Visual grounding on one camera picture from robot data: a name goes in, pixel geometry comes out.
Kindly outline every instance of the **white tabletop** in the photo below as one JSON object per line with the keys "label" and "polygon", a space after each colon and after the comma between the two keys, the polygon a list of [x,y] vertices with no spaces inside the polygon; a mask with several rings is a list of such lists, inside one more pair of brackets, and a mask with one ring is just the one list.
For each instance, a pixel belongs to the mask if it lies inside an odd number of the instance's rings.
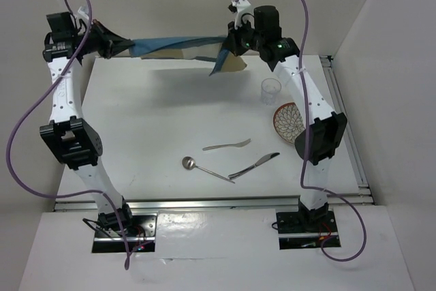
{"label": "white tabletop", "polygon": [[[20,291],[412,291],[386,208],[359,206],[367,223],[367,248],[357,260],[331,262],[319,249],[279,250],[273,209],[162,213],[156,252],[138,254],[130,270],[125,254],[92,254],[92,213],[42,215]],[[342,248],[354,254],[362,229],[347,206],[334,209]]]}
{"label": "white tabletop", "polygon": [[[244,60],[245,71],[209,77],[213,64],[201,61],[96,59],[83,113],[103,141],[102,162],[112,183],[127,200],[300,194],[302,160],[273,127],[275,110],[292,96],[282,89],[276,106],[264,105],[260,85],[274,75],[258,57]],[[305,56],[304,62],[332,104],[319,57]],[[240,149],[202,151],[248,138],[251,143]],[[197,165],[227,176],[272,152],[281,154],[235,185],[181,165],[189,155]],[[330,169],[329,188],[358,191],[344,142]],[[59,193],[83,189],[82,181],[65,169]],[[85,195],[72,201],[90,199]]]}

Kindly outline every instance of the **clear plastic cup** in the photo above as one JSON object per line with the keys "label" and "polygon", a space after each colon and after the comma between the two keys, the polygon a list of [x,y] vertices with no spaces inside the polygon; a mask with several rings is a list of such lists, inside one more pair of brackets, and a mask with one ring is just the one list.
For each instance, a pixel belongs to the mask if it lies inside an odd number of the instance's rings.
{"label": "clear plastic cup", "polygon": [[262,81],[260,90],[260,99],[266,105],[274,105],[277,101],[277,95],[281,90],[281,84],[274,78],[267,78]]}

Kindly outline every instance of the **plate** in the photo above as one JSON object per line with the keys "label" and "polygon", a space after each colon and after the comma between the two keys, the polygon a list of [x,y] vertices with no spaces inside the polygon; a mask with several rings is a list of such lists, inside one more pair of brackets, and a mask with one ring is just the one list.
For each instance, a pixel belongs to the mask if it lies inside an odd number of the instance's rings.
{"label": "plate", "polygon": [[290,144],[294,144],[296,137],[305,130],[300,111],[294,102],[278,107],[272,121],[278,135]]}

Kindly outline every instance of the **spoon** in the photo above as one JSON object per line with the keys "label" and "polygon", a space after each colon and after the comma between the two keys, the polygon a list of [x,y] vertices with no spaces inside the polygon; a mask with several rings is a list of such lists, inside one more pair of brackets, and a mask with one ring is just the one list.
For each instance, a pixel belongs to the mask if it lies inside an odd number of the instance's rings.
{"label": "spoon", "polygon": [[196,165],[196,161],[192,158],[192,157],[185,157],[182,159],[182,165],[184,168],[186,168],[187,170],[193,170],[194,168],[198,168],[199,170],[202,170],[206,173],[209,173],[211,175],[213,175],[214,177],[219,177],[220,179],[226,180],[227,182],[231,182],[234,184],[234,181],[229,180],[225,177],[222,177],[221,175],[218,175],[217,173],[211,172],[210,170],[207,170],[203,167],[199,167]]}

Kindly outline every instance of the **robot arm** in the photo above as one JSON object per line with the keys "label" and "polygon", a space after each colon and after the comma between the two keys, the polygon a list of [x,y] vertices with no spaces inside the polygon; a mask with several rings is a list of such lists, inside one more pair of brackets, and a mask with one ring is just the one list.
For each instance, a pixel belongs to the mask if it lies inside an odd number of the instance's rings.
{"label": "robot arm", "polygon": [[[305,133],[309,128],[311,133],[311,148],[309,162],[305,175],[305,185],[326,188],[328,169],[335,149],[339,146],[347,118],[343,113],[337,114],[326,102],[308,71],[303,66],[298,69],[300,51],[291,38],[281,36],[279,13],[274,6],[261,6],[253,11],[254,27],[245,19],[250,14],[250,3],[247,0],[233,1],[229,6],[235,14],[235,20],[228,24],[228,36],[223,43],[223,49],[236,56],[243,55],[248,50],[259,52],[260,58],[277,75],[282,84],[287,87],[299,108],[305,108],[304,93],[300,74],[304,74],[309,98],[309,122],[306,130],[297,137],[295,147],[301,158],[305,152]],[[305,111],[301,110],[303,122]],[[299,200],[299,211],[305,223],[317,221],[327,214],[328,203],[325,192],[304,189]]]}
{"label": "robot arm", "polygon": [[[55,83],[83,35],[79,35],[69,12],[47,15],[47,19],[52,32],[46,37],[43,56],[52,83]],[[40,136],[57,160],[74,170],[88,189],[98,189],[109,196],[126,228],[131,224],[131,211],[104,169],[100,158],[103,146],[98,133],[83,117],[80,62],[83,56],[92,52],[98,52],[109,59],[134,43],[110,32],[97,20],[91,24],[91,32],[82,51],[54,89],[50,123],[40,127]],[[91,195],[98,207],[100,226],[106,230],[119,230],[116,216],[107,199],[101,194]]]}

